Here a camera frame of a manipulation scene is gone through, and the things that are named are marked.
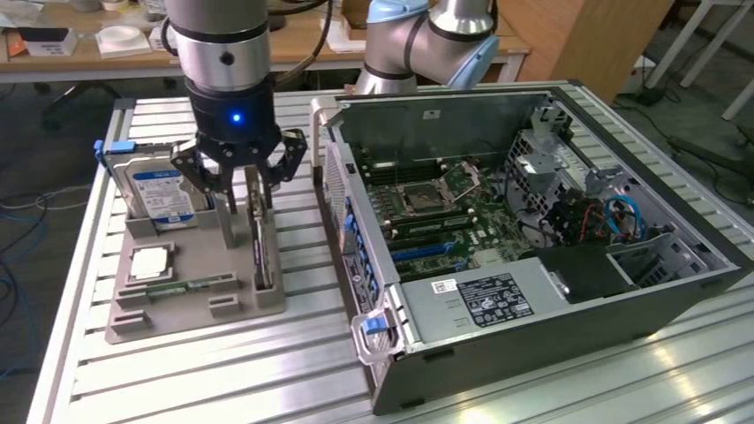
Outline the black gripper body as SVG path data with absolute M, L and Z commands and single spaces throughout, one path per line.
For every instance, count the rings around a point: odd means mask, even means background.
M 196 121 L 198 148 L 218 164 L 236 168 L 262 164 L 282 141 L 274 87 L 267 75 L 240 91 L 216 91 L 186 82 Z

